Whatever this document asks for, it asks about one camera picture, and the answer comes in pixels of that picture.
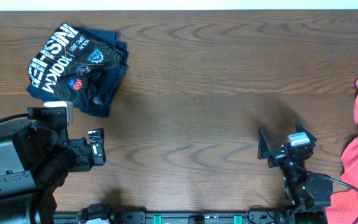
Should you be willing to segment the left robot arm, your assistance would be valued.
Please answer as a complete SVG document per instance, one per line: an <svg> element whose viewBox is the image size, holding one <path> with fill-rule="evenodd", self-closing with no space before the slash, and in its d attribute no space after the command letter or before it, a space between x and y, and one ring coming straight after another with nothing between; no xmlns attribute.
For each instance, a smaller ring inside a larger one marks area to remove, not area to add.
<svg viewBox="0 0 358 224"><path fill-rule="evenodd" d="M104 129L69 139L68 124L62 106L0 119L0 223L53 223L68 174L105 164Z"/></svg>

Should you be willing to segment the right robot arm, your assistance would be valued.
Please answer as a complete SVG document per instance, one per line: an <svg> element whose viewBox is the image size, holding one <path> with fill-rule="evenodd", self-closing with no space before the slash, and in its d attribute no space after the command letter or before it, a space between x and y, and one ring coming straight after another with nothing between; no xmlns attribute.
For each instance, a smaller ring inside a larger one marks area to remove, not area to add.
<svg viewBox="0 0 358 224"><path fill-rule="evenodd" d="M267 160L269 168L280 168L285 197L292 203L270 217L274 223L327 223L325 209L331 206L333 183L306 171L305 161L313 155L317 139L298 121L295 128L296 133L288 136L279 151L271 151L263 132L258 130L257 158Z"/></svg>

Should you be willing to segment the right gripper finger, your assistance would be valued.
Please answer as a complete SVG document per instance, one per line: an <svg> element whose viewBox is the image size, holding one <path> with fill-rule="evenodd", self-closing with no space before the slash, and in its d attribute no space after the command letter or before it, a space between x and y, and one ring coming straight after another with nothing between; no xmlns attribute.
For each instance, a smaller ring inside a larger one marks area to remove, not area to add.
<svg viewBox="0 0 358 224"><path fill-rule="evenodd" d="M295 121L295 129L298 133L304 132L310 141L316 142L316 138L298 121Z"/></svg>
<svg viewBox="0 0 358 224"><path fill-rule="evenodd" d="M267 159L270 156L270 149L261 129L258 129L258 139L259 139L259 146L258 146L257 158L259 160Z"/></svg>

